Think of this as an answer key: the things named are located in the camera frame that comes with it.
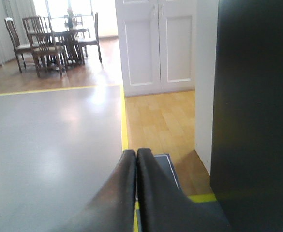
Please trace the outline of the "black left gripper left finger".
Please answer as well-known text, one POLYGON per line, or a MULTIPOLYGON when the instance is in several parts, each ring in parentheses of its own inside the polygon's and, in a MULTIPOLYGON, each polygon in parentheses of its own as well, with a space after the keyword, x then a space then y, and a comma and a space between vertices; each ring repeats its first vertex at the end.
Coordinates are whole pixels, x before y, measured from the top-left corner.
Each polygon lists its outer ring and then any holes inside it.
POLYGON ((136 154, 124 150, 110 177, 85 208, 53 232, 132 232, 136 154))

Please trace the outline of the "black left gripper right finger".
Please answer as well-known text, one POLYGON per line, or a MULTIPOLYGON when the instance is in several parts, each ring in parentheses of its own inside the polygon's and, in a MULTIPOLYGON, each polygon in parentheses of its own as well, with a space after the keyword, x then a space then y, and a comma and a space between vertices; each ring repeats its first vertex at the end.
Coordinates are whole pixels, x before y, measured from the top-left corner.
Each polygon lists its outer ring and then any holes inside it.
POLYGON ((149 148, 137 151, 137 195, 144 232, 229 232, 216 202, 195 203, 163 172, 149 148))

